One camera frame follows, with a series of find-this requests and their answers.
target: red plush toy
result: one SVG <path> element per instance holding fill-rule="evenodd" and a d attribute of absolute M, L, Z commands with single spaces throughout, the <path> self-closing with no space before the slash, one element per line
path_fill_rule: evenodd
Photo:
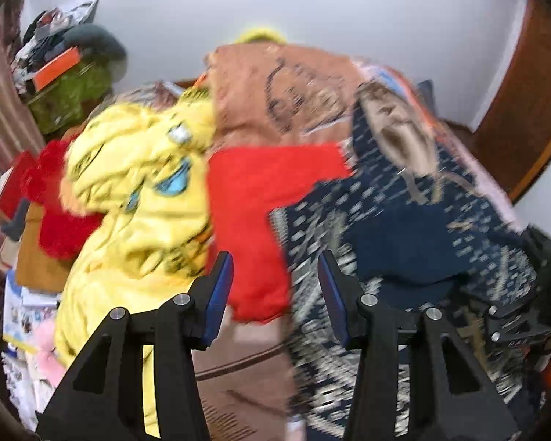
<path fill-rule="evenodd" d="M 51 141 L 39 154 L 35 167 L 22 178 L 22 193 L 41 204 L 45 215 L 41 222 L 39 247 L 54 259 L 69 259 L 78 255 L 88 237 L 101 224 L 104 215 L 84 217 L 63 210 L 59 201 L 59 186 L 64 174 L 65 153 L 70 140 Z"/>

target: yellow garment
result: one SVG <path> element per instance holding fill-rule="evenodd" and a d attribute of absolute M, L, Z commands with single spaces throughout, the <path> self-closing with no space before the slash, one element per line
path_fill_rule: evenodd
<path fill-rule="evenodd" d="M 88 210 L 108 213 L 63 290 L 55 343 L 66 365 L 111 309 L 157 309 L 204 269 L 211 229 L 201 153 L 214 128 L 207 91 L 194 90 L 163 113 L 112 106 L 72 143 L 66 177 L 74 194 Z M 147 432 L 159 436 L 150 347 L 143 408 Z"/>

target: curtain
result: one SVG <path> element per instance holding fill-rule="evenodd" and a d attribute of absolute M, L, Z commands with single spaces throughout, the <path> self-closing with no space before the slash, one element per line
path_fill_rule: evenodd
<path fill-rule="evenodd" d="M 19 45 L 18 21 L 22 0 L 8 0 L 0 8 L 0 172 L 27 149 L 38 154 L 44 140 L 29 109 L 12 82 L 10 62 Z"/>

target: red cloth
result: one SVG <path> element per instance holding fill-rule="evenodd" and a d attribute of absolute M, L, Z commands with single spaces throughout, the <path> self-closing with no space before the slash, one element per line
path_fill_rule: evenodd
<path fill-rule="evenodd" d="M 54 259 L 78 255 L 88 237 L 102 222 L 102 214 L 79 217 L 65 212 L 59 201 L 59 185 L 65 153 L 71 140 L 51 141 L 39 154 L 35 167 L 23 175 L 21 189 L 31 201 L 45 209 L 39 232 L 39 247 Z"/>
<path fill-rule="evenodd" d="M 210 158 L 216 250 L 233 255 L 228 302 L 237 321 L 267 322 L 289 305 L 290 278 L 268 214 L 305 197 L 318 181 L 349 176 L 336 144 L 233 147 Z"/>

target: metal bolt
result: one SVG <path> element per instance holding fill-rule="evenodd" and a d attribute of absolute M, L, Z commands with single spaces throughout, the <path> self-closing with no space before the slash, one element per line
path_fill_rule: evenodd
<path fill-rule="evenodd" d="M 365 295 L 361 296 L 361 302 L 363 303 L 363 305 L 372 307 L 378 303 L 378 297 L 370 293 L 366 293 Z"/>
<path fill-rule="evenodd" d="M 122 317 L 125 316 L 125 313 L 127 312 L 122 307 L 113 308 L 110 311 L 110 318 L 112 318 L 113 320 L 120 320 Z"/>
<path fill-rule="evenodd" d="M 187 293 L 178 293 L 175 297 L 173 297 L 173 303 L 176 305 L 188 305 L 190 302 L 190 296 Z"/>
<path fill-rule="evenodd" d="M 438 308 L 432 307 L 426 310 L 426 316 L 429 317 L 431 320 L 441 320 L 443 314 Z"/>

